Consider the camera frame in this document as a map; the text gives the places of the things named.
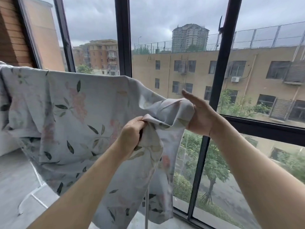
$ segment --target person's left arm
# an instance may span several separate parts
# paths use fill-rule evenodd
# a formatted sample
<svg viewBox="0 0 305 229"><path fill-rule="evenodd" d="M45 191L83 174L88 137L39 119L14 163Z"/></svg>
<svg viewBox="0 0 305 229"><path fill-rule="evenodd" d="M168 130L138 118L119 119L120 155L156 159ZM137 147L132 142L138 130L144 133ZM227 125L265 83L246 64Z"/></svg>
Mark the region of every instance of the person's left arm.
<svg viewBox="0 0 305 229"><path fill-rule="evenodd" d="M87 229L114 173L139 142L142 118L129 121L109 149L27 229Z"/></svg>

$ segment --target forearm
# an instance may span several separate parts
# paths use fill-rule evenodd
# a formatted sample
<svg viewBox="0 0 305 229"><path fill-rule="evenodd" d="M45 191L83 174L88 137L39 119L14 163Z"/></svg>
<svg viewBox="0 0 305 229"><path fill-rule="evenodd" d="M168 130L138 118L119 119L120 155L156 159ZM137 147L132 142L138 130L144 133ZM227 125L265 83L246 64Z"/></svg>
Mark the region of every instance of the forearm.
<svg viewBox="0 0 305 229"><path fill-rule="evenodd" d="M303 227L303 183L254 148L220 116L215 121L211 138L262 228Z"/></svg>
<svg viewBox="0 0 305 229"><path fill-rule="evenodd" d="M28 229L87 229L122 160L113 144L93 166Z"/></svg>

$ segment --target person's left hand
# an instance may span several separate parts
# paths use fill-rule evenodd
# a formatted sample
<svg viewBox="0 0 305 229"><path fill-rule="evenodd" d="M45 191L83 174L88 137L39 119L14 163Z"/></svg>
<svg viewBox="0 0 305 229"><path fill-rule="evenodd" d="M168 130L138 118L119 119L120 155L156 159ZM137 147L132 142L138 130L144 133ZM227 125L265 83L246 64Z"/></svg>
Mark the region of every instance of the person's left hand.
<svg viewBox="0 0 305 229"><path fill-rule="evenodd" d="M120 150L120 157L123 161L127 160L132 154L140 140L140 130L146 126L142 121L143 117L139 116L130 120L121 131L120 136L114 142Z"/></svg>

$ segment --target sky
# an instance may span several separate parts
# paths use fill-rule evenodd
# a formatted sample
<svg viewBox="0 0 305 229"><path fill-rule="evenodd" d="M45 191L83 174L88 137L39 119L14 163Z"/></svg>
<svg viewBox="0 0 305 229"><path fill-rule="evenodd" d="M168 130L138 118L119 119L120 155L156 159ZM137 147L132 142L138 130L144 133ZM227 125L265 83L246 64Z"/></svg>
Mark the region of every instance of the sky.
<svg viewBox="0 0 305 229"><path fill-rule="evenodd" d="M53 4L53 0L44 1ZM90 40L117 39L114 0L63 2L72 46ZM171 41L172 30L187 23L204 26L210 34L217 34L221 16L224 23L227 4L228 0L130 0L132 47L138 41L140 44ZM304 10L305 0L242 0L236 30L302 22ZM56 22L54 8L53 18ZM286 26L282 35L302 35L304 30L305 24ZM258 37L272 37L275 31L275 28L261 30ZM252 34L241 33L239 40L249 35Z"/></svg>

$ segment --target gray floor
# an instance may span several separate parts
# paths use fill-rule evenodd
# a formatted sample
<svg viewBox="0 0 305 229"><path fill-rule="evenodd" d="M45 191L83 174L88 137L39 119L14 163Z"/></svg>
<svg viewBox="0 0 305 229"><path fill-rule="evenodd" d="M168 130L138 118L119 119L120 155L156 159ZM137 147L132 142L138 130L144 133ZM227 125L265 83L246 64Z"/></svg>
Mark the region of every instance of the gray floor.
<svg viewBox="0 0 305 229"><path fill-rule="evenodd" d="M25 229L45 208L30 197L23 205L24 213L18 216L18 204L39 183L31 164L21 152L13 151L0 157L0 229ZM50 206L57 195L45 186L35 194L44 204ZM144 228L144 216L137 213L128 229ZM161 225L149 222L149 229L181 228L191 229L188 224L173 218Z"/></svg>

